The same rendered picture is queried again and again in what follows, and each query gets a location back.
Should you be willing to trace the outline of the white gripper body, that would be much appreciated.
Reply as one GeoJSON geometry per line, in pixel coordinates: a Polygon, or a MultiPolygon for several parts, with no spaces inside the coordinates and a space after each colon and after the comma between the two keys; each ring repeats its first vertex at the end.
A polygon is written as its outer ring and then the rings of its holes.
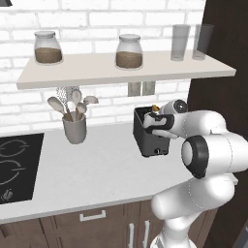
{"type": "Polygon", "coordinates": [[[162,130],[162,129],[153,129],[152,134],[158,137],[173,139],[173,140],[176,140],[178,138],[177,134],[174,134],[171,131],[162,130]]]}

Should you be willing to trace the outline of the wooden spoon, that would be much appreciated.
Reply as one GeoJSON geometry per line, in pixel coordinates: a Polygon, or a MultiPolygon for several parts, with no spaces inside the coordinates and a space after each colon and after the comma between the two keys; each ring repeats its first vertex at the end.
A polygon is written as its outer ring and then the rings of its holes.
{"type": "Polygon", "coordinates": [[[81,101],[81,92],[79,90],[76,90],[72,93],[72,101],[76,107],[76,118],[77,118],[78,117],[77,104],[81,101]]]}
{"type": "Polygon", "coordinates": [[[95,96],[86,96],[83,99],[83,103],[87,106],[89,104],[98,104],[99,100],[95,96]]]}
{"type": "Polygon", "coordinates": [[[64,110],[64,106],[56,97],[49,97],[47,99],[47,102],[54,110],[62,113],[66,120],[68,121],[72,120],[69,113],[64,110]]]}
{"type": "Polygon", "coordinates": [[[77,114],[77,120],[80,120],[81,117],[86,113],[87,111],[87,107],[85,104],[83,103],[78,103],[77,104],[77,111],[78,111],[78,114],[77,114]]]}

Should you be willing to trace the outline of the glass jar with brown filling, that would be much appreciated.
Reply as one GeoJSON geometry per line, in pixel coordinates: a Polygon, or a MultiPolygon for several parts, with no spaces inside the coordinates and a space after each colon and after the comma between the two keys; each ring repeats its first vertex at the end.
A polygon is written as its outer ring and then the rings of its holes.
{"type": "Polygon", "coordinates": [[[140,35],[122,34],[119,36],[115,65],[125,70],[139,69],[142,66],[140,35]]]}
{"type": "Polygon", "coordinates": [[[62,50],[54,31],[37,31],[34,35],[34,53],[38,63],[56,64],[62,61],[62,50]]]}

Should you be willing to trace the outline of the grey utensil pot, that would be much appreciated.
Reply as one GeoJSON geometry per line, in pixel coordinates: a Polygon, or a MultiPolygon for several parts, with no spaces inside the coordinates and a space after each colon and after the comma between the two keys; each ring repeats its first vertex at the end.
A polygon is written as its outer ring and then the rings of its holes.
{"type": "Polygon", "coordinates": [[[71,144],[80,144],[84,142],[87,134],[86,117],[83,115],[80,120],[76,120],[76,113],[74,111],[71,113],[71,116],[73,117],[73,122],[62,118],[65,136],[71,144]]]}

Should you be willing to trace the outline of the brown cupboard door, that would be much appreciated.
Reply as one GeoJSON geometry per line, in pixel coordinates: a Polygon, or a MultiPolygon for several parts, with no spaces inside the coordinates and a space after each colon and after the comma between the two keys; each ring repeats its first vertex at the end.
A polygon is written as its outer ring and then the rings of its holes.
{"type": "Polygon", "coordinates": [[[0,248],[49,248],[41,220],[1,224],[0,248]]]}
{"type": "Polygon", "coordinates": [[[132,202],[125,204],[125,248],[129,248],[129,224],[133,223],[135,226],[134,230],[134,246],[133,248],[138,248],[138,237],[139,237],[139,223],[140,223],[140,202],[132,202]]]}
{"type": "Polygon", "coordinates": [[[140,248],[143,248],[143,240],[144,240],[144,222],[149,220],[149,236],[147,242],[147,248],[150,248],[150,245],[153,241],[156,240],[156,236],[160,233],[164,222],[159,220],[151,210],[151,200],[143,201],[140,204],[140,217],[139,217],[139,240],[140,240],[140,248]]]}

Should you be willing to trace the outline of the dark brown tall cabinet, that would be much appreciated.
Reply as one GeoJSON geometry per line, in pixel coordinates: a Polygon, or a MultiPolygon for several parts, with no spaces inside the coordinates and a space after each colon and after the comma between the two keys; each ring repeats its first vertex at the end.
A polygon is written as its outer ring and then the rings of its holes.
{"type": "MultiPolygon", "coordinates": [[[[214,26],[207,54],[236,73],[193,79],[189,109],[215,110],[229,131],[248,138],[248,0],[206,0],[202,22],[214,26]]],[[[248,220],[248,170],[235,177],[234,197],[217,211],[203,248],[233,248],[248,220]]]]}

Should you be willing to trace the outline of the clear drinking glass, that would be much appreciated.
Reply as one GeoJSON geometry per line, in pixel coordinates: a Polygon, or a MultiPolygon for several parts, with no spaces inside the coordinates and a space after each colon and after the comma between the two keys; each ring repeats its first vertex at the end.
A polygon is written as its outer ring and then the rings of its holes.
{"type": "Polygon", "coordinates": [[[187,24],[175,24],[172,27],[171,52],[172,61],[182,61],[184,59],[190,26],[187,24]]]}
{"type": "Polygon", "coordinates": [[[212,24],[198,24],[196,26],[195,40],[192,58],[194,60],[204,60],[214,26],[212,24]]]}

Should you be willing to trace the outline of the brown drawer front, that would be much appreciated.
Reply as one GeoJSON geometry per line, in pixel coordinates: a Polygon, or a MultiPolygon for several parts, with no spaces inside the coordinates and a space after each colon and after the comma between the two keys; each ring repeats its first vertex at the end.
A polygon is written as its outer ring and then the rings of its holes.
{"type": "Polygon", "coordinates": [[[51,217],[59,248],[123,248],[125,242],[125,207],[123,204],[55,215],[51,217]],[[107,217],[80,222],[85,216],[106,211],[107,217]]]}

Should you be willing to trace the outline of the black hob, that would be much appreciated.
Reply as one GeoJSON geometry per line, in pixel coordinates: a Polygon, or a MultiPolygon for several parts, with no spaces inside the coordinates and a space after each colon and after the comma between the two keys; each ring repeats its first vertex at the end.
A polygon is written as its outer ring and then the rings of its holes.
{"type": "Polygon", "coordinates": [[[0,137],[0,204],[32,200],[44,135],[0,137]]]}

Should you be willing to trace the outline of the white wall shelf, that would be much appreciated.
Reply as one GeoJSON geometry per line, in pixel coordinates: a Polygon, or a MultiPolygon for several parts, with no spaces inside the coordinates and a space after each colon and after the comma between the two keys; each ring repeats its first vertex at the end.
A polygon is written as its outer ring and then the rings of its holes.
{"type": "Polygon", "coordinates": [[[181,62],[171,61],[169,51],[145,51],[137,70],[118,69],[114,53],[68,54],[62,63],[39,65],[31,58],[16,82],[18,90],[61,86],[96,85],[122,82],[185,78],[233,77],[236,69],[210,57],[194,60],[192,51],[181,62]]]}

